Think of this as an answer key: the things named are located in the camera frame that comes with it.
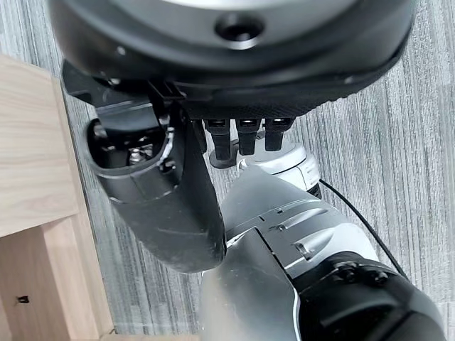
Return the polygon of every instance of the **gray carpet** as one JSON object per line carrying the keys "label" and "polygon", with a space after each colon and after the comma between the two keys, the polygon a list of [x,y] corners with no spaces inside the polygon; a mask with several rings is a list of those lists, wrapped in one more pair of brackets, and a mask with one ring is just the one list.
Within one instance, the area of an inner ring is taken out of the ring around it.
{"label": "gray carpet", "polygon": [[[61,56],[44,1],[1,0],[0,12],[0,51],[58,75]],[[364,213],[412,281],[438,303],[450,341],[455,341],[454,58],[455,2],[420,1],[403,61],[360,94],[299,119],[288,134],[316,155],[323,177]],[[67,100],[79,152],[93,110]],[[111,210],[83,159],[80,168],[117,330],[197,332],[200,278],[161,266]],[[236,174],[212,175],[223,198]],[[323,196],[357,221],[331,193]]]}

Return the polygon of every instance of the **wooden furniture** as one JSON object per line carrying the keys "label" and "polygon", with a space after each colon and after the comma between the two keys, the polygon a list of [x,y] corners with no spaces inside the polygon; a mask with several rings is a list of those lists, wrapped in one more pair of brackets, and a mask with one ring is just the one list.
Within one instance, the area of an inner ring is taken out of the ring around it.
{"label": "wooden furniture", "polygon": [[60,81],[0,55],[0,340],[113,335]]}

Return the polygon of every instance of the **black cable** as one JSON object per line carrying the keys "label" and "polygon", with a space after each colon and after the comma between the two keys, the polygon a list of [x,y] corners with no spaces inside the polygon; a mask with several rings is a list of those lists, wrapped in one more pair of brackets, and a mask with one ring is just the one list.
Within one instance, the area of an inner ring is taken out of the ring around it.
{"label": "black cable", "polygon": [[368,231],[372,234],[373,238],[375,241],[379,244],[382,250],[384,250],[385,254],[387,254],[387,257],[389,257],[390,261],[392,262],[393,266],[397,269],[398,273],[405,277],[407,280],[408,277],[406,273],[403,271],[402,267],[398,264],[397,260],[395,257],[392,255],[392,252],[390,252],[389,248],[384,244],[384,242],[381,240],[379,235],[376,233],[376,231],[371,227],[370,223],[364,218],[364,216],[361,215],[361,213],[354,207],[353,204],[350,203],[348,199],[346,199],[341,193],[339,193],[335,188],[333,188],[331,185],[329,185],[326,181],[320,179],[319,181],[322,183],[324,186],[326,186],[329,190],[334,192],[342,201],[344,201],[347,206],[349,206],[350,209],[357,215],[357,217],[362,221],[362,223],[365,225],[365,227],[368,229]]}

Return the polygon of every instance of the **screw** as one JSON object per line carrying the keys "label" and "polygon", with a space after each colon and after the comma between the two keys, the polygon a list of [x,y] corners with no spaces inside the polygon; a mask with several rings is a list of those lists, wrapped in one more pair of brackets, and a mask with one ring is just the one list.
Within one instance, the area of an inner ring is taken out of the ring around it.
{"label": "screw", "polygon": [[131,165],[136,165],[138,163],[141,163],[144,159],[145,159],[145,157],[142,154],[140,148],[134,148],[131,150],[131,153],[129,154],[129,163]]}
{"label": "screw", "polygon": [[368,282],[374,286],[384,286],[389,279],[389,276],[383,271],[369,271],[368,275]]}
{"label": "screw", "polygon": [[342,266],[338,270],[338,275],[344,280],[345,283],[351,284],[356,282],[357,274],[355,273],[354,268],[350,266]]}

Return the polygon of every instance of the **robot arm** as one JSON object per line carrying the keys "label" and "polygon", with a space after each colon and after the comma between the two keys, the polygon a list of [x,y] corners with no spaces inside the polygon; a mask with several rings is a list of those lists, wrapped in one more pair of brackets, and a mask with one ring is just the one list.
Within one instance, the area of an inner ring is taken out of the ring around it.
{"label": "robot arm", "polygon": [[196,272],[225,252],[200,157],[202,122],[219,161],[234,158],[231,119],[241,154],[254,154],[262,120],[265,150],[279,151],[297,116],[398,61],[414,0],[49,0],[49,8],[65,87],[97,111],[87,154],[112,204],[160,260]]}
{"label": "robot arm", "polygon": [[[316,162],[283,142],[400,59],[414,0],[48,2],[65,87],[97,112],[86,154],[112,204],[159,260],[205,271],[204,341],[444,340],[436,306],[307,192]],[[241,155],[223,216],[203,123],[213,163]]]}

